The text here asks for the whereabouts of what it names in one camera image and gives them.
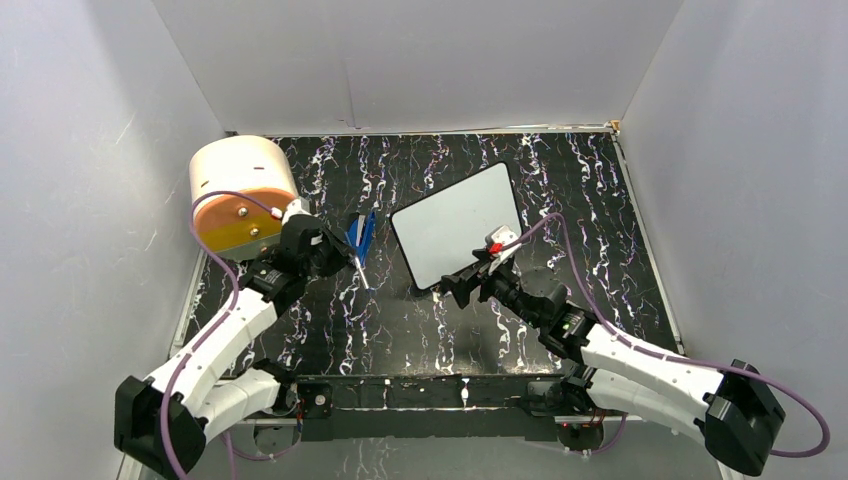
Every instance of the white cylinder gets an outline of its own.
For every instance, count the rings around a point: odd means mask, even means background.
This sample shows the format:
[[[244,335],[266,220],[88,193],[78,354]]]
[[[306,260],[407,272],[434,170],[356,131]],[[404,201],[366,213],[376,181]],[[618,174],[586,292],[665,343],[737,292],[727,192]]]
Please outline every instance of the white cylinder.
[[[252,135],[229,137],[198,150],[189,164],[191,200],[218,190],[250,195],[285,210],[297,187],[285,153],[274,142]],[[194,211],[201,240],[224,258],[255,258],[278,241],[280,221],[259,206],[232,195],[203,200]]]

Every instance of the whiteboard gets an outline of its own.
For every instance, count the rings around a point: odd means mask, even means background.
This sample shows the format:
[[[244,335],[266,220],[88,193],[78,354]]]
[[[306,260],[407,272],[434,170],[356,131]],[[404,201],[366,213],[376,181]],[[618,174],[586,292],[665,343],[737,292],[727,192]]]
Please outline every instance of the whiteboard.
[[[430,288],[474,263],[471,251],[498,227],[521,232],[509,169],[496,163],[424,197],[394,212],[391,225],[415,286]]]

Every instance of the white backdrop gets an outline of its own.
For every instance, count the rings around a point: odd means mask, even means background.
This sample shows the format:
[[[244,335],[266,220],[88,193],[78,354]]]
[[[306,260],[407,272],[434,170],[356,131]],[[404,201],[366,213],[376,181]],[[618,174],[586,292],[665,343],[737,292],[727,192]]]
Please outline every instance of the white backdrop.
[[[240,133],[604,123],[682,0],[154,0]]]
[[[848,3],[687,1],[622,123],[689,353],[751,362],[831,421],[764,479],[848,475]],[[787,397],[777,448],[815,421]]]
[[[0,2],[0,478],[115,478],[115,389],[166,358],[188,161],[222,136],[147,0]]]

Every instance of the black tabletop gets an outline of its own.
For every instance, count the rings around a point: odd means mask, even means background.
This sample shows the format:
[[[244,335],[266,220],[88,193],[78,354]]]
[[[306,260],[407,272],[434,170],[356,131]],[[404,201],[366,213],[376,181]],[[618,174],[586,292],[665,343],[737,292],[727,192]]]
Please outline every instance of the black tabletop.
[[[460,310],[449,296],[415,295],[388,215],[495,162],[510,168],[523,228],[550,212],[567,219],[578,269],[605,315],[667,349],[675,343],[630,193],[607,133],[413,135],[273,139],[300,195],[341,235],[351,212],[373,210],[367,259],[373,292],[352,270],[312,282],[231,369],[271,358],[301,375],[553,373],[559,360],[533,329],[496,302]],[[586,305],[565,258],[560,229],[519,250],[521,271],[552,269]],[[191,338],[230,288],[207,262],[191,314]]]

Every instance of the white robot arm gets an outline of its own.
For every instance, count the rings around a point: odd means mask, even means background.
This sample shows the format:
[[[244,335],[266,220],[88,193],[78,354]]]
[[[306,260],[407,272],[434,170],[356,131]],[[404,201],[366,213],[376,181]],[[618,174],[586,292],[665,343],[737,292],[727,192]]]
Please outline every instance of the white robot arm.
[[[310,215],[300,200],[289,204],[282,222],[279,244],[251,262],[239,279],[237,303],[229,309],[227,302],[228,307],[189,345],[144,380],[130,376],[118,387],[115,446],[165,478],[177,478],[158,422],[169,382],[173,382],[170,439],[186,470],[195,465],[208,442],[249,415],[271,408],[294,411],[298,399],[294,374],[267,360],[215,387],[239,353],[303,295],[309,278],[333,275],[350,264],[350,247]],[[224,315],[223,323],[213,327]],[[204,337],[202,342],[196,340]],[[190,358],[174,382],[186,355]]]
[[[526,410],[550,412],[562,405],[574,411],[632,413],[704,444],[734,470],[762,473],[785,418],[765,384],[675,363],[680,355],[606,327],[591,311],[568,302],[568,289],[555,279],[532,284],[532,273],[520,278],[512,268],[518,238],[508,227],[495,230],[486,238],[487,248],[474,251],[478,261],[442,277],[441,285],[460,308],[479,287],[479,301],[497,299],[536,328],[551,353],[565,359],[569,372],[561,382],[536,382],[547,385],[528,389],[547,393],[525,405]],[[738,360],[732,366],[756,372]]]

